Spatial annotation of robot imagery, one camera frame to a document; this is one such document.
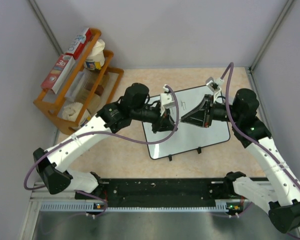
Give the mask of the white whiteboard black frame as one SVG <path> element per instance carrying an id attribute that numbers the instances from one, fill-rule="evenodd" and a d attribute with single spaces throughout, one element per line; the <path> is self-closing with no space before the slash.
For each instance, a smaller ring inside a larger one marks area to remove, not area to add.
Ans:
<path id="1" fill-rule="evenodd" d="M 197 86 L 175 92 L 182 117 L 196 107 L 205 94 L 212 91 L 207 86 Z M 168 140 L 147 146 L 149 157 L 153 160 L 171 157 L 184 152 L 229 141 L 231 138 L 227 122 L 213 121 L 208 128 L 179 122 L 177 131 Z"/>

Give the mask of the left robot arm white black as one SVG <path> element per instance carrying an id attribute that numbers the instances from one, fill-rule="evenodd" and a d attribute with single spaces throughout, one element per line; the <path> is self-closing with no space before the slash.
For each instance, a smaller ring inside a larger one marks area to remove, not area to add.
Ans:
<path id="1" fill-rule="evenodd" d="M 37 173 L 51 195 L 63 191 L 82 191 L 99 198 L 104 187 L 93 172 L 70 169 L 70 165 L 97 143 L 107 137 L 119 138 L 117 133 L 132 121 L 150 123 L 152 132 L 168 132 L 168 136 L 153 144 L 163 143 L 178 129 L 178 121 L 171 117 L 170 108 L 177 107 L 172 88 L 164 87 L 158 100 L 149 103 L 149 88 L 142 83 L 129 86 L 117 101 L 104 105 L 90 121 L 54 147 L 38 148 L 33 152 Z"/>

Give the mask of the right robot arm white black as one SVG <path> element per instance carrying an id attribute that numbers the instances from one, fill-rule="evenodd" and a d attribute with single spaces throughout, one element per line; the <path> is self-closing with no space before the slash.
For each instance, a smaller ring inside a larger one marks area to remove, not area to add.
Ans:
<path id="1" fill-rule="evenodd" d="M 239 89 L 229 106 L 214 102 L 214 97 L 206 94 L 181 117 L 181 122 L 208 128 L 213 121 L 234 121 L 235 137 L 257 160 L 273 190 L 237 171 L 229 172 L 223 179 L 223 192 L 229 198 L 239 195 L 250 200 L 268 215 L 279 232 L 286 234 L 300 228 L 300 182 L 279 153 L 270 131 L 257 117 L 258 107 L 256 94 L 247 88 Z"/>

